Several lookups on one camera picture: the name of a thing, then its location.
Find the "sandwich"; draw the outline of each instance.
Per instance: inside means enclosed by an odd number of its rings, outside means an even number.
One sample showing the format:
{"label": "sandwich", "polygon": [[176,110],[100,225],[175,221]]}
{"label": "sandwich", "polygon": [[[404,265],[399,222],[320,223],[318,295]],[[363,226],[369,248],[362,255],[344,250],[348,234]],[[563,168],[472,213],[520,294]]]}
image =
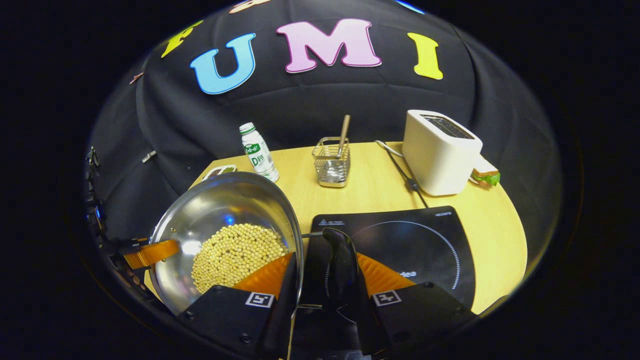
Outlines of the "sandwich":
{"label": "sandwich", "polygon": [[478,184],[483,188],[496,186],[500,182],[500,172],[482,155],[478,154],[474,170],[469,177],[474,184]]}

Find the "pile of soybeans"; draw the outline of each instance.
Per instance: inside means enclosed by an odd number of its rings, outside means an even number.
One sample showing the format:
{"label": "pile of soybeans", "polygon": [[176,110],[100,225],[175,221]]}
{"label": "pile of soybeans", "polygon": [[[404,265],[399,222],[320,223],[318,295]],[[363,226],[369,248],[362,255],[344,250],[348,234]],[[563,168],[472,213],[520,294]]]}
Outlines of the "pile of soybeans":
{"label": "pile of soybeans", "polygon": [[202,244],[193,258],[191,277],[202,294],[214,285],[233,287],[287,253],[273,230],[251,224],[225,226]]}

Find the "black fabric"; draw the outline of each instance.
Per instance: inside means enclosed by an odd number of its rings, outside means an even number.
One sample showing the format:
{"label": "black fabric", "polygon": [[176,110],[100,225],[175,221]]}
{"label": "black fabric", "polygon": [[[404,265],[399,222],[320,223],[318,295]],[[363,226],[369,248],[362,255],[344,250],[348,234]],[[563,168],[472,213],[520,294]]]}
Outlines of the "black fabric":
{"label": "black fabric", "polygon": [[[204,18],[164,58],[166,42],[159,44],[148,54],[144,75],[129,84],[140,72],[136,64],[105,105],[92,145],[103,165],[97,188],[110,236],[148,234],[212,160],[242,155],[238,127],[245,122],[254,122],[269,148],[278,150],[338,135],[346,113],[352,142],[399,141],[406,111],[422,109],[452,117],[483,140],[482,154],[500,169],[522,219],[530,257],[541,249],[559,206],[556,143],[534,95],[489,50],[448,23],[392,0],[270,1],[235,14],[228,10]],[[307,72],[285,71],[289,48],[278,27],[309,21],[330,33],[344,18],[372,23],[369,35],[380,66],[345,66],[343,48],[331,67],[318,61]],[[443,79],[415,73],[417,52],[409,32],[438,42]],[[247,33],[256,34],[252,76],[222,94],[201,91],[191,61],[218,49],[216,67],[227,76],[237,62],[225,44]],[[157,154],[143,164],[151,150]]]}

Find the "wire utensil holder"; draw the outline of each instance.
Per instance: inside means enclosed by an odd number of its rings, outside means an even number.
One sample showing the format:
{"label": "wire utensil holder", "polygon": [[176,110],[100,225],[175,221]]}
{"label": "wire utensil holder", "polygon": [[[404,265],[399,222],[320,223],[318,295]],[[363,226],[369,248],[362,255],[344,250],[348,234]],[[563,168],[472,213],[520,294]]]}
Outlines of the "wire utensil holder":
{"label": "wire utensil holder", "polygon": [[340,148],[340,137],[329,136],[320,139],[312,153],[318,183],[331,188],[343,188],[347,185],[347,176],[351,167],[349,138],[344,139]]}

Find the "plastic bottle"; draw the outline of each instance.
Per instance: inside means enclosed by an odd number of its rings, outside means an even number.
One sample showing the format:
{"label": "plastic bottle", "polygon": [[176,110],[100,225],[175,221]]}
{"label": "plastic bottle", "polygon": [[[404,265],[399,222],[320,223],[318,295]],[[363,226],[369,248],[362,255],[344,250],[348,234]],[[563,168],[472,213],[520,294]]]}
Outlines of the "plastic bottle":
{"label": "plastic bottle", "polygon": [[280,173],[273,163],[271,153],[262,135],[258,133],[253,122],[247,122],[240,127],[244,153],[249,156],[256,173],[266,177],[274,183],[280,178]]}

